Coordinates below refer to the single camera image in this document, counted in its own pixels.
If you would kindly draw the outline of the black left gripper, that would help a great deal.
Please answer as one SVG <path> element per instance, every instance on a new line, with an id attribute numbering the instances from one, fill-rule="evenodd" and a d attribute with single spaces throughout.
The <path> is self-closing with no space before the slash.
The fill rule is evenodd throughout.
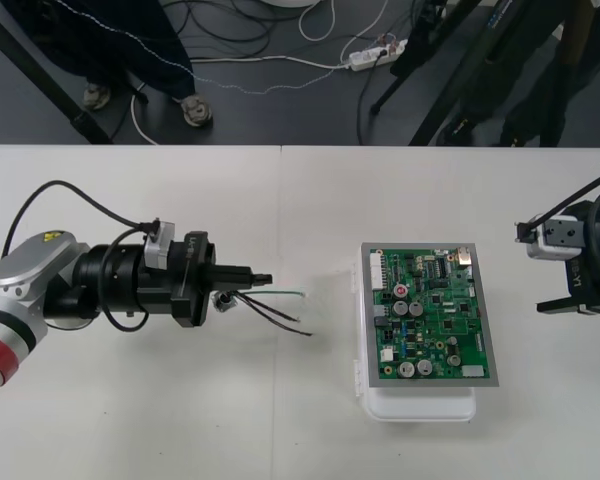
<path id="1" fill-rule="evenodd" d="M 171 241 L 166 269 L 149 268 L 142 260 L 137 273 L 137 300 L 150 314 L 170 315 L 181 327 L 205 322 L 210 287 L 204 279 L 215 263 L 215 245 L 204 231 L 189 232 L 182 241 Z M 249 290 L 272 283 L 271 274 L 254 273 L 250 267 L 215 265 L 214 290 Z"/>

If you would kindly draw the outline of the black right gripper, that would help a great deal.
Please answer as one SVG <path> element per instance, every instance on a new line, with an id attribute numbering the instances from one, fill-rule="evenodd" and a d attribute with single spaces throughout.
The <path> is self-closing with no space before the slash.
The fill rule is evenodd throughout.
<path id="1" fill-rule="evenodd" d="M 570 248 L 580 253 L 567 261 L 569 298 L 540 302 L 538 313 L 600 314 L 600 222 L 595 221 L 591 236 L 588 216 L 593 201 L 580 201 L 568 207 L 565 214 L 566 241 Z"/>

